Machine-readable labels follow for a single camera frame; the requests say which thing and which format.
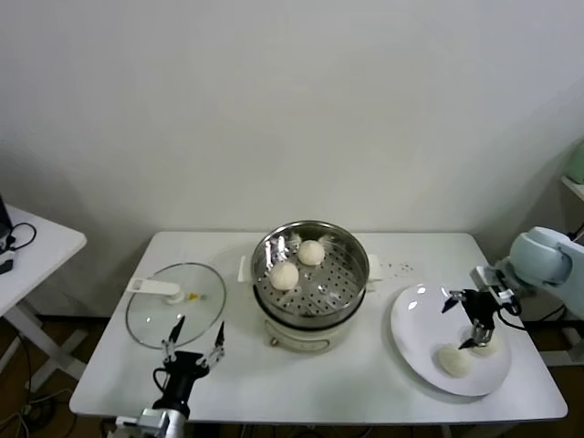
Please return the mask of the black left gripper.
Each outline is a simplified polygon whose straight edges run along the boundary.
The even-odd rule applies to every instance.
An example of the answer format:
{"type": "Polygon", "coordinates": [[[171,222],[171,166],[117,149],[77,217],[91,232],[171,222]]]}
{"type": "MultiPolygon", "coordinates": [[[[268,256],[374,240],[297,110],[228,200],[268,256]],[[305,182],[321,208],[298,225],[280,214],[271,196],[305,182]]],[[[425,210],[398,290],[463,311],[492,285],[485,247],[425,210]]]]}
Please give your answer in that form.
{"type": "Polygon", "coordinates": [[[171,402],[186,404],[194,383],[205,376],[205,368],[213,369],[224,357],[224,323],[218,330],[214,347],[204,355],[190,351],[175,352],[176,341],[181,334],[183,324],[184,316],[181,316],[168,338],[162,341],[163,367],[168,375],[162,397],[171,402]]]}

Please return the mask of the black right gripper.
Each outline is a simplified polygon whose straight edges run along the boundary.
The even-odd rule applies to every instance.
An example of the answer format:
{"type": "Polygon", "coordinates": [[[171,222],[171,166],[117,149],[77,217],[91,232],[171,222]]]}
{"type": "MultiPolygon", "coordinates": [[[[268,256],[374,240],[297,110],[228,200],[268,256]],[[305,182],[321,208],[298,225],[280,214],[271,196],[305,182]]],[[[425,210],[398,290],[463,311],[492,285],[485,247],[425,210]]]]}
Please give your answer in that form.
{"type": "Polygon", "coordinates": [[[463,307],[469,320],[474,324],[462,331],[460,349],[482,348],[490,342],[495,323],[495,300],[490,293],[475,290],[451,291],[443,304],[445,313],[463,301],[463,307]]]}

